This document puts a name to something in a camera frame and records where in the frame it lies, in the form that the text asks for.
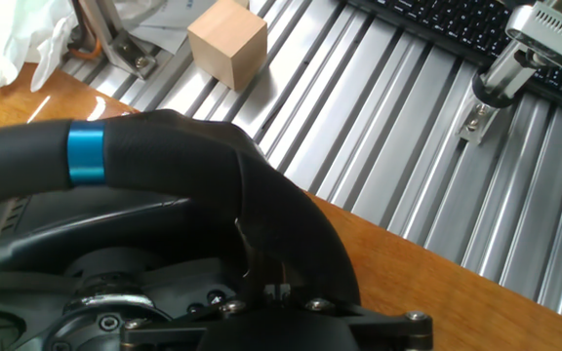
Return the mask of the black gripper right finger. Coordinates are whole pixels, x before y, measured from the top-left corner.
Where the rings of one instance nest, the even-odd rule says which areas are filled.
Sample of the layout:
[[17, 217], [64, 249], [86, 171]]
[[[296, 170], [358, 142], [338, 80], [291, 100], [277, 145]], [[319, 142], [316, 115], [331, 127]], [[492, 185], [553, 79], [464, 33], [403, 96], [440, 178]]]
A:
[[433, 348], [433, 320], [418, 310], [388, 316], [307, 287], [276, 287], [276, 305], [296, 312], [292, 327], [309, 328], [318, 346], [330, 350], [418, 350]]

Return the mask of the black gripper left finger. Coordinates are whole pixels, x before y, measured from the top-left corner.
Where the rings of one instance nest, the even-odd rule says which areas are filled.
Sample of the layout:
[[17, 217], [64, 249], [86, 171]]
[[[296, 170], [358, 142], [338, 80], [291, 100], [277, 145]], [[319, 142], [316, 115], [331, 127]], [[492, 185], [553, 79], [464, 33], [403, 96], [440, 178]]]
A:
[[264, 350], [275, 327], [277, 287], [247, 289], [169, 322], [143, 322], [120, 334], [122, 350]]

